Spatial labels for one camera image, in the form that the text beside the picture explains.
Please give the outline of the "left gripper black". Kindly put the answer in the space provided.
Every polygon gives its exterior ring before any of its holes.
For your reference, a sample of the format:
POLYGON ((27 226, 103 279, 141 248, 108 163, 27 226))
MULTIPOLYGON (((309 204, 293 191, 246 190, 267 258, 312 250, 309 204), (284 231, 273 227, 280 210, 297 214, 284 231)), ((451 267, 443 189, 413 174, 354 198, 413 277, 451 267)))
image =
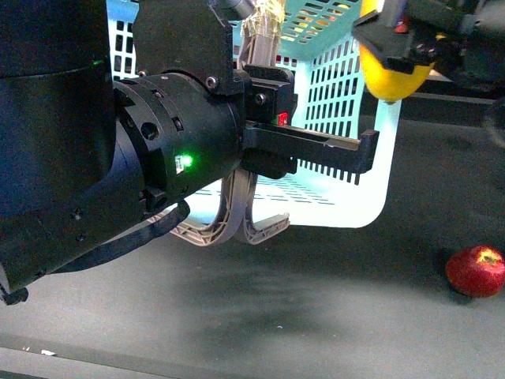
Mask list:
POLYGON ((234 68, 221 1, 142 1, 132 32, 138 75, 117 81, 114 95, 142 170, 144 210, 157 212, 223 178, 214 219, 205 225, 189 217, 172 235, 199 247, 233 236, 259 245, 288 228, 287 212, 253 221, 258 176, 237 167, 270 178, 294 173, 301 159, 352 174, 372 169, 376 131, 349 139, 292 127, 294 75, 234 68))

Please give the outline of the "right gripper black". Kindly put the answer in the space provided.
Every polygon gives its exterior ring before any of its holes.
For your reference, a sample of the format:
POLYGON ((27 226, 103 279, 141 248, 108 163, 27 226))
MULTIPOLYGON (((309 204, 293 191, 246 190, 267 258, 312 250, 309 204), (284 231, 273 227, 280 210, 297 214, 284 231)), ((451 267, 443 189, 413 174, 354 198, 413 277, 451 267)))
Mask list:
POLYGON ((364 1, 352 35, 385 69, 412 73, 433 63, 464 88, 504 86, 502 1, 364 1))

